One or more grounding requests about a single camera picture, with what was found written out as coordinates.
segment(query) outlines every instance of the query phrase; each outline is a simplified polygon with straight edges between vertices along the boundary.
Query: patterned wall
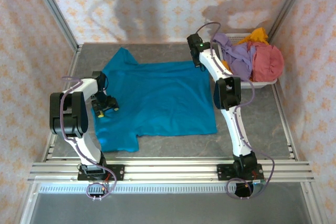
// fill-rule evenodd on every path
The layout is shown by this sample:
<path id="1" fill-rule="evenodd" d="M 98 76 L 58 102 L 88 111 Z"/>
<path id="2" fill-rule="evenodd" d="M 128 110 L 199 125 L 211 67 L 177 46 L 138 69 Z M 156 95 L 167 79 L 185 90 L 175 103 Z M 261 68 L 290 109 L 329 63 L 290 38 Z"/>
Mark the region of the patterned wall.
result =
<path id="1" fill-rule="evenodd" d="M 285 0 L 56 0 L 77 41 L 185 42 L 206 21 L 269 30 Z M 205 29 L 201 36 L 208 37 Z"/>
<path id="2" fill-rule="evenodd" d="M 275 38 L 285 59 L 283 104 L 336 223 L 336 0 L 297 0 Z"/>
<path id="3" fill-rule="evenodd" d="M 43 0 L 0 0 L 0 13 L 0 223 L 13 223 L 72 49 Z"/>

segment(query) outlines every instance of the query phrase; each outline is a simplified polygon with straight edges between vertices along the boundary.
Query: white tray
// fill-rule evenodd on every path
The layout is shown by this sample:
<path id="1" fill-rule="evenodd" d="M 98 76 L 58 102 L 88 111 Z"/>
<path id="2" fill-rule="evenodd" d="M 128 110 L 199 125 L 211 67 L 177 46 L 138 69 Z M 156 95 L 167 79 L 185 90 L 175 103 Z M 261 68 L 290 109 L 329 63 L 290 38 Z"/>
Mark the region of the white tray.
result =
<path id="1" fill-rule="evenodd" d="M 226 34 L 226 36 L 231 40 L 232 44 L 238 43 L 239 41 L 241 41 L 242 39 L 244 39 L 248 35 L 249 34 Z M 220 49 L 220 46 L 218 44 L 217 44 L 217 46 L 218 46 L 218 52 L 219 52 L 220 58 L 221 58 L 221 60 L 223 60 L 222 50 Z M 271 81 L 271 82 L 253 82 L 253 86 L 256 89 L 260 89 L 260 88 L 262 88 L 266 85 L 274 84 L 276 82 L 277 82 L 277 79 L 275 79 L 274 81 Z M 246 81 L 242 81 L 241 88 L 242 89 L 250 89 L 251 85 Z"/>

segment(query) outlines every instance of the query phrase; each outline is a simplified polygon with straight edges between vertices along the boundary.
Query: purple cloth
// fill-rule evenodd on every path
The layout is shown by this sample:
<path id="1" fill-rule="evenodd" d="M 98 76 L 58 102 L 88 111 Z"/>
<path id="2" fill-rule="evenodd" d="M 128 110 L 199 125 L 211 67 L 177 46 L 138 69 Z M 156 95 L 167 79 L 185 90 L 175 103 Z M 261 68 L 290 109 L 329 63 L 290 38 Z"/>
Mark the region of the purple cloth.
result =
<path id="1" fill-rule="evenodd" d="M 230 66 L 232 73 L 240 76 L 243 80 L 248 80 L 253 68 L 252 60 L 256 53 L 256 47 L 251 46 L 248 51 L 246 42 L 233 46 L 224 33 L 217 33 L 214 41 L 221 46 L 223 59 Z"/>

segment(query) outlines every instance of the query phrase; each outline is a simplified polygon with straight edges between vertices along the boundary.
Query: black mounting plate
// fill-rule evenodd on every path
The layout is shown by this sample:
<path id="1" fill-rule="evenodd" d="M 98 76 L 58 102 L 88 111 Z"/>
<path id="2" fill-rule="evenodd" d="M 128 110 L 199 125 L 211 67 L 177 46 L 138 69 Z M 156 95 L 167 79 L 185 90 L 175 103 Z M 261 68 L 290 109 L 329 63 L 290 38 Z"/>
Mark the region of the black mounting plate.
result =
<path id="1" fill-rule="evenodd" d="M 232 178 L 241 178 L 244 180 L 264 179 L 263 167 L 257 164 L 256 168 L 249 173 L 237 175 L 233 164 L 218 164 L 217 165 L 218 180 L 230 180 Z"/>
<path id="2" fill-rule="evenodd" d="M 117 181 L 118 180 L 124 180 L 124 175 L 125 175 L 125 165 L 106 165 L 106 168 L 112 170 L 116 177 L 117 177 Z M 86 175 L 85 173 L 78 173 L 78 177 L 77 177 L 78 181 L 89 181 L 89 180 L 96 180 L 95 178 Z M 109 177 L 109 181 L 114 181 L 113 176 Z"/>

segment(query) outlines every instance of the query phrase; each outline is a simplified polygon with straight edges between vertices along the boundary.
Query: red cloth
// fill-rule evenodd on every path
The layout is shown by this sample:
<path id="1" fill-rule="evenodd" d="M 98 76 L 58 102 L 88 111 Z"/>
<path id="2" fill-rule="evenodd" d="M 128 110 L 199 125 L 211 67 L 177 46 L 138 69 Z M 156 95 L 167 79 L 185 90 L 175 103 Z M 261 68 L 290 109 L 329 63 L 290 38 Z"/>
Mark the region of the red cloth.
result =
<path id="1" fill-rule="evenodd" d="M 274 81 L 284 69 L 284 59 L 276 46 L 261 42 L 248 42 L 247 48 L 253 45 L 256 53 L 253 55 L 253 81 Z"/>

